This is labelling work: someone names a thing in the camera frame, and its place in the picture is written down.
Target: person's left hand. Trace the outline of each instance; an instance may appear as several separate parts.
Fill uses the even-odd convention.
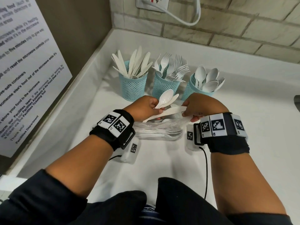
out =
[[[130,113],[134,121],[142,122],[153,115],[158,115],[163,112],[162,109],[153,109],[157,106],[158,102],[157,98],[144,95],[123,110]]]

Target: electrical outlet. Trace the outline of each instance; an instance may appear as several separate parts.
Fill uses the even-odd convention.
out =
[[[148,0],[148,1],[150,1],[154,4],[158,4],[159,6],[165,8],[165,9],[168,9],[168,6],[169,6],[169,0]],[[137,5],[137,8],[140,8],[140,9],[148,9],[148,10],[153,10],[153,11],[157,11],[157,12],[163,12],[156,7],[144,4],[142,2],[142,0],[137,0],[136,5]]]

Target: hand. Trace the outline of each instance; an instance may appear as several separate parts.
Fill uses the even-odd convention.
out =
[[[229,112],[219,100],[210,96],[193,93],[183,102],[182,106],[187,106],[186,111],[182,114],[183,117],[192,116],[191,122],[198,121],[201,117],[219,113]]]
[[[126,110],[128,113],[130,113],[134,121],[142,122],[153,115],[158,115],[163,112],[162,109],[153,109],[157,106],[157,104],[157,98],[145,95],[123,110]]]

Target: blue mesh cup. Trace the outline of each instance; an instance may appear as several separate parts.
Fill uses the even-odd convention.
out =
[[[185,88],[185,92],[183,93],[183,96],[181,98],[182,101],[185,101],[191,94],[194,92],[204,94],[204,95],[209,95],[212,96],[215,92],[204,92],[199,90],[198,88],[195,87],[196,84],[196,79],[195,79],[195,74],[190,76],[190,81],[187,84],[187,87]]]
[[[166,90],[169,90],[169,89],[172,89],[174,91],[174,95],[175,95],[180,82],[179,81],[167,81],[165,79],[162,79],[157,73],[158,72],[155,71],[152,96],[159,99],[161,94],[163,94]]]
[[[129,61],[124,61],[126,70],[129,70]],[[148,73],[139,79],[129,79],[119,73],[122,97],[130,102],[141,98],[145,92],[146,80]]]

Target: white paper sign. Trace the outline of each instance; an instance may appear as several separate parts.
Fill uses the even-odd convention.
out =
[[[0,0],[0,155],[13,156],[71,77],[35,0]]]

